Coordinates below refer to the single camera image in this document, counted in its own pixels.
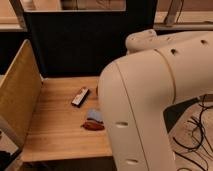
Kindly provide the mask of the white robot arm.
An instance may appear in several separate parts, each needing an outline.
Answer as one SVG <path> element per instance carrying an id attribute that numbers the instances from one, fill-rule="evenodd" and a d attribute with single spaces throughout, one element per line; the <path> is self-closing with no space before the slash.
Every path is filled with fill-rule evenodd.
<path id="1" fill-rule="evenodd" d="M 118 171 L 175 171 L 163 111 L 213 91 L 213 31 L 129 35 L 98 100 Z"/>

